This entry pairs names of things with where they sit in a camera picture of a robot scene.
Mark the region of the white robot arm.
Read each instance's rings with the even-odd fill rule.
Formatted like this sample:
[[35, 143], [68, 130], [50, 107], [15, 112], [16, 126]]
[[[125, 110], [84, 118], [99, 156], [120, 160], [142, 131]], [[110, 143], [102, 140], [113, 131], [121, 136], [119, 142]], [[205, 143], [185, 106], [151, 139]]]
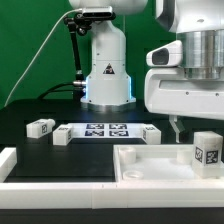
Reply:
[[[131, 103], [126, 39], [112, 18], [139, 13], [148, 0], [68, 1], [77, 11], [78, 33], [93, 33], [92, 71], [81, 102], [97, 110]], [[224, 120], [224, 0], [155, 0], [155, 19], [176, 40], [146, 56], [148, 111], [167, 114], [176, 132], [180, 116]]]

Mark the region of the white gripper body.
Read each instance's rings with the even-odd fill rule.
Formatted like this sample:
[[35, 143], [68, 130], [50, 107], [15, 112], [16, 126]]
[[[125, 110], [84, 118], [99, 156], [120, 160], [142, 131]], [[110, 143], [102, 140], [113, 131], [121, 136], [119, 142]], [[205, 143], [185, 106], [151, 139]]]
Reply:
[[144, 85], [151, 113], [224, 120], [224, 70], [218, 80], [187, 79], [182, 68], [153, 68]]

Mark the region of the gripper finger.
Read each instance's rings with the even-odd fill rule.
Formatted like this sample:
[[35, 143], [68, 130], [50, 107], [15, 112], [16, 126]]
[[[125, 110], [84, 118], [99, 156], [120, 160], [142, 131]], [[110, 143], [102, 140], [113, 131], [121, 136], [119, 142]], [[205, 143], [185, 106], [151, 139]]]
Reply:
[[180, 143], [181, 142], [181, 134], [185, 131], [182, 121], [179, 119], [178, 116], [170, 115], [169, 122], [175, 132], [176, 142]]

